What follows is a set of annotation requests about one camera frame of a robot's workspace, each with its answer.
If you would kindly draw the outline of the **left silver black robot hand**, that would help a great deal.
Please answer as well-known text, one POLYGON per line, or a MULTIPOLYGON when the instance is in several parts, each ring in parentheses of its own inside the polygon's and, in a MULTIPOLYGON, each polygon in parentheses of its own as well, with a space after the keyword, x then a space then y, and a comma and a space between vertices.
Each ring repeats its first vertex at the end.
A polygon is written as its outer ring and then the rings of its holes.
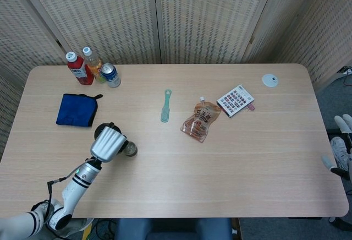
POLYGON ((110 162, 128 145, 128 140, 112 122, 101 124, 95 133, 98 130, 100 133, 95 137, 90 153, 101 162, 110 162))

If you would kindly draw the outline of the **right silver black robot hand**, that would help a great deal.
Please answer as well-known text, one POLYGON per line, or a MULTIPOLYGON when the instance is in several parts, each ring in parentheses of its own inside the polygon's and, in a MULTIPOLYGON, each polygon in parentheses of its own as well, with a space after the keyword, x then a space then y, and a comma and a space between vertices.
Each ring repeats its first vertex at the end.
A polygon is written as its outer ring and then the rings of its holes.
POLYGON ((351 115, 336 115, 334 121, 341 132, 340 136, 334 136, 330 140, 336 163, 327 156, 322 156, 321 160, 330 172, 351 182, 351 115))

